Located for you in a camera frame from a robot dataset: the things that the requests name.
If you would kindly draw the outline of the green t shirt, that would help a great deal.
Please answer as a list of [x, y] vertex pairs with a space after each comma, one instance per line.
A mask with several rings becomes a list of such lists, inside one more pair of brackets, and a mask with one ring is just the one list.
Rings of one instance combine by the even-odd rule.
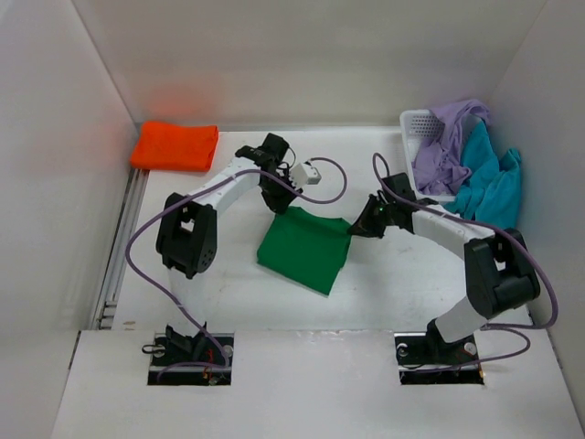
[[349, 227], [345, 219], [319, 217], [300, 207], [289, 207], [274, 217], [257, 250], [257, 263], [328, 296], [346, 263]]

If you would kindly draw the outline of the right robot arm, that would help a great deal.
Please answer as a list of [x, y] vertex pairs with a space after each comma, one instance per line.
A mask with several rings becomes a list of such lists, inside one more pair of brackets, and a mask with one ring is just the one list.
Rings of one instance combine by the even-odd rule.
[[462, 364], [459, 353], [477, 359], [474, 332], [540, 295], [536, 270], [523, 253], [522, 234], [448, 219], [447, 210], [436, 201], [416, 198], [404, 173], [384, 177], [382, 183], [382, 189], [369, 195], [348, 234], [381, 239], [386, 228], [395, 226], [433, 241], [464, 267], [463, 298], [433, 318], [424, 334], [395, 338], [399, 365], [454, 367]]

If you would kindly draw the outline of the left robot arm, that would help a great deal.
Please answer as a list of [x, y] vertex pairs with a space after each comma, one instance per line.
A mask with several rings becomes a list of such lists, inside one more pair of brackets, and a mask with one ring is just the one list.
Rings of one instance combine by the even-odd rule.
[[280, 165], [290, 149], [279, 135], [267, 134], [258, 147], [238, 149], [229, 164], [200, 190], [194, 198], [161, 219], [155, 249], [163, 266], [191, 280], [206, 271], [218, 247], [218, 218], [236, 200], [253, 188], [261, 190], [268, 209], [276, 214], [286, 211], [296, 196], [290, 172]]

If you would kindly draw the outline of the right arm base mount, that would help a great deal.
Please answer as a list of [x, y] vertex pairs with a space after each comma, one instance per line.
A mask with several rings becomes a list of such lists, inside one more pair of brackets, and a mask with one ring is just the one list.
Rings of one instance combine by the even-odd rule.
[[432, 348], [425, 333], [394, 335], [399, 381], [402, 385], [483, 385], [474, 335], [441, 348]]

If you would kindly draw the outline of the orange t shirt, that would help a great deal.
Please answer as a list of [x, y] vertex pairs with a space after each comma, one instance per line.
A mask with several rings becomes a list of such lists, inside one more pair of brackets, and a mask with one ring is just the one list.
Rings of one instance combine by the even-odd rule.
[[130, 165], [136, 169], [207, 172], [218, 145], [218, 127], [148, 121], [141, 127]]

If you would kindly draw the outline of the teal t shirt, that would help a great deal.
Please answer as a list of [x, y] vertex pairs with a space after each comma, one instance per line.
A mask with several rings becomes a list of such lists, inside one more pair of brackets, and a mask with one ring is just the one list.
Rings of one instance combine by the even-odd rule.
[[466, 220], [514, 228], [522, 198], [522, 158], [510, 148], [497, 156], [485, 123], [479, 122], [463, 149], [461, 164], [471, 170], [454, 201], [444, 207]]

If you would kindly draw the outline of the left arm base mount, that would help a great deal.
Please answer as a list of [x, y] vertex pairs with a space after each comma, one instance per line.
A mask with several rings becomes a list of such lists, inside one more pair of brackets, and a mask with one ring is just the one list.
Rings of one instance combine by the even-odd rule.
[[176, 336], [183, 341], [157, 334], [154, 342], [142, 346], [142, 353], [149, 357], [148, 385], [210, 387], [231, 384], [233, 334], [214, 334], [228, 355], [228, 366], [219, 348], [204, 335]]

